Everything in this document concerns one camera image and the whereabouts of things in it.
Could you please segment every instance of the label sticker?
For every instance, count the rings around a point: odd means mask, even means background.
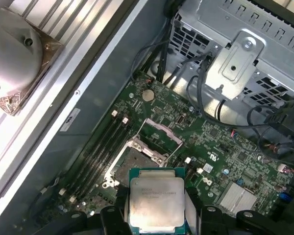
[[[79,114],[79,112],[80,112],[80,109],[78,109],[78,108],[73,109],[73,111],[71,112],[71,114],[68,116],[68,118],[65,120],[63,126],[61,127],[60,132],[66,132],[69,129],[69,127],[72,125],[75,118]]]
[[[206,171],[207,173],[210,173],[213,169],[213,166],[209,165],[208,163],[205,164],[203,167],[203,170]]]

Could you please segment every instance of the capacitor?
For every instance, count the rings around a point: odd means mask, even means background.
[[[284,192],[287,188],[283,185],[275,185],[274,190],[276,190],[277,192]]]
[[[222,173],[225,174],[225,175],[228,175],[228,174],[230,174],[230,171],[228,169],[223,169]]]
[[[268,163],[271,163],[271,162],[272,162],[272,160],[269,159],[269,158],[265,158],[265,157],[263,157],[263,158],[261,159],[261,163],[262,163],[262,164],[268,164]]]

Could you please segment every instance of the motherboard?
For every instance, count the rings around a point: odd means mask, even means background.
[[[183,167],[185,187],[205,205],[229,215],[241,210],[268,214],[292,174],[278,172],[257,146],[231,129],[210,124],[189,101],[148,75],[130,81],[60,181],[59,193],[38,216],[81,210],[93,215],[114,204],[132,168]]]

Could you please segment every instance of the integrated circuit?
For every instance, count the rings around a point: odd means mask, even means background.
[[[215,138],[217,137],[217,135],[219,134],[219,131],[216,128],[212,128],[211,131],[209,132],[209,134]]]
[[[155,168],[159,165],[134,148],[130,148],[124,161],[114,174],[114,178],[124,186],[129,186],[129,170],[132,168]]]
[[[239,155],[237,156],[237,159],[240,160],[241,162],[244,162],[246,158],[247,158],[247,154],[242,152],[240,152]]]

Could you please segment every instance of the metal bracket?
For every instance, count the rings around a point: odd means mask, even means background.
[[[206,85],[221,89],[228,99],[237,97],[256,70],[254,61],[264,43],[248,32],[241,31],[230,49],[223,48],[207,73]]]

